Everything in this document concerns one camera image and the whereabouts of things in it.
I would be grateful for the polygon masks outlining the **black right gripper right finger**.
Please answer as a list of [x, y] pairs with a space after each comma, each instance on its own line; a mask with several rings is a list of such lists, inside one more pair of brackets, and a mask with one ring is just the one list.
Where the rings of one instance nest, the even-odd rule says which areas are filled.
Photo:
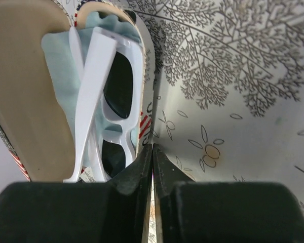
[[304, 242], [291, 191], [272, 182], [195, 182], [153, 145], [158, 242]]

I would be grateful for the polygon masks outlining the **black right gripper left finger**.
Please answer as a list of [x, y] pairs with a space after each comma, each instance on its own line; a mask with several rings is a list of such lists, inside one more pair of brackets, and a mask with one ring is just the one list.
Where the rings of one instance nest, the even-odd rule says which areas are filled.
[[0, 242], [148, 242], [152, 146], [105, 183], [13, 183]]

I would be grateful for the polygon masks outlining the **light blue cleaning cloth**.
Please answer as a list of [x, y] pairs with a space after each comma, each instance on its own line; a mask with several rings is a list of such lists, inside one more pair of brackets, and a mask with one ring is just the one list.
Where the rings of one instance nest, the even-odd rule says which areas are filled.
[[[123, 35], [137, 43], [141, 42], [137, 30], [128, 22], [122, 22], [116, 15], [103, 17], [92, 12], [87, 17], [86, 27], [78, 31], [83, 55], [88, 52], [94, 27]], [[81, 81], [69, 46], [69, 33], [48, 33], [42, 38], [42, 49], [51, 76], [58, 104], [61, 106], [70, 131], [74, 133], [74, 117]], [[121, 118], [130, 114], [133, 93], [133, 75], [130, 62], [124, 55], [116, 53], [108, 75], [104, 95], [108, 105]]]

